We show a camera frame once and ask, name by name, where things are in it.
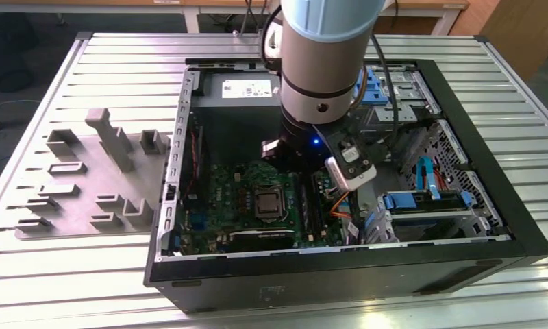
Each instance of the blue plastic latch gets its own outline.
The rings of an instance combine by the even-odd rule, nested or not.
[[[384,195],[384,204],[387,209],[394,209],[392,195]]]
[[[416,208],[416,201],[414,201],[412,193],[395,193],[391,194],[396,209]]]
[[[424,186],[423,182],[422,168],[426,169],[427,186]],[[419,158],[419,162],[416,163],[416,188],[419,190],[427,189],[432,194],[432,199],[440,200],[439,189],[436,187],[435,172],[432,168],[432,160],[427,156],[422,156]]]
[[[372,212],[372,213],[370,214],[370,216],[367,217],[367,219],[366,219],[366,226],[364,226],[364,228],[367,228],[367,227],[370,226],[370,224],[372,223],[374,219],[376,219],[376,214]]]
[[[362,87],[362,71],[359,72],[358,82],[354,88],[354,97],[358,97],[359,88]],[[367,86],[364,98],[362,99],[363,105],[386,105],[388,103],[388,98],[382,90],[382,80],[374,75],[372,68],[367,67]]]
[[[463,191],[460,193],[460,197],[463,198],[463,202],[466,202],[467,207],[471,208],[471,205],[474,204],[474,195],[470,192]]]

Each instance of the wooden desk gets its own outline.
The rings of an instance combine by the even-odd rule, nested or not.
[[[252,7],[260,11],[264,0],[254,0]],[[434,35],[447,35],[459,13],[468,6],[468,0],[399,0],[399,17],[414,17],[416,20],[432,18],[430,27],[423,29],[410,26],[403,33],[418,34],[423,31]],[[51,12],[65,13],[176,13],[183,14],[187,30],[199,33],[199,14],[244,14],[244,0],[0,0],[0,12]],[[388,17],[396,14],[388,8],[380,16],[379,24],[388,26]]]

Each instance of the green circuit board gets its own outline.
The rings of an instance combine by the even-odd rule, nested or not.
[[[322,215],[324,222],[324,236],[314,239],[306,234],[302,214],[300,196],[298,195],[298,178],[294,173],[278,173],[278,170],[266,162],[233,166],[211,166],[208,186],[208,210],[200,214],[189,214],[189,221],[203,218],[207,222],[203,230],[191,230],[185,236],[191,248],[188,254],[212,254],[220,252],[219,241],[227,234],[243,230],[291,230],[295,233],[294,248],[324,247],[342,245],[342,221],[331,218],[323,211],[332,206],[332,200],[326,197],[324,191],[332,188],[327,173],[315,175],[320,192]],[[283,200],[283,212],[279,217],[264,219],[256,217],[256,195],[260,193],[279,193]]]
[[[267,223],[255,217],[258,191],[283,191],[284,209],[280,220]],[[280,228],[300,233],[300,215],[295,195],[295,177],[279,174],[264,162],[247,165],[213,165],[209,183],[209,230],[228,231],[248,228]]]

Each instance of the aluminum table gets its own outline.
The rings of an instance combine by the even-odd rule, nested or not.
[[[387,57],[436,61],[548,238],[548,111],[488,43],[382,36]],[[127,133],[169,132],[184,59],[255,57],[258,39],[227,34],[81,34],[0,178],[0,328],[239,326],[548,328],[548,258],[451,295],[185,315],[143,285],[148,234],[20,241],[12,200],[40,184],[52,129],[93,134],[107,107]],[[374,47],[367,57],[374,58]]]

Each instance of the black wire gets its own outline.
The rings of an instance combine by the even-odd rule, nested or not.
[[[244,21],[243,21],[243,24],[241,24],[241,30],[240,30],[240,32],[239,32],[239,35],[243,35],[244,32],[245,32],[245,23],[247,23],[247,20],[248,20],[248,14],[249,14],[251,17],[252,17],[254,26],[255,26],[255,28],[256,28],[256,33],[258,33],[258,20],[256,20],[256,17],[255,17],[255,15],[254,15],[252,1],[254,1],[254,0],[245,0],[245,5],[247,5],[248,9],[245,10]]]
[[[266,33],[268,32],[268,28],[272,24],[272,22],[275,21],[276,16],[280,13],[280,10],[283,10],[283,6],[279,5],[276,7],[276,9],[274,10],[274,12],[270,14],[268,19],[264,22],[264,28],[263,28],[263,39],[260,41],[260,58],[264,62],[264,65],[268,67],[268,61],[266,59]]]
[[[396,138],[399,135],[399,107],[396,104],[396,94],[394,93],[392,77],[390,76],[390,69],[386,63],[384,52],[382,51],[382,47],[378,42],[378,38],[375,34],[372,34],[372,43],[374,43],[374,47],[376,48],[378,56],[380,58],[382,67],[384,68],[386,84],[387,84],[387,89],[390,93],[390,103],[392,104],[394,128],[392,128],[392,141],[388,143],[388,145],[395,145]]]
[[[394,0],[394,5],[396,6],[396,13],[392,17],[392,24],[390,25],[390,32],[392,32],[394,27],[396,26],[396,21],[399,19],[399,13],[400,13],[400,5],[399,5],[399,0]]]
[[[260,15],[264,15],[266,7],[268,6],[268,0],[264,0],[263,9],[260,10]]]

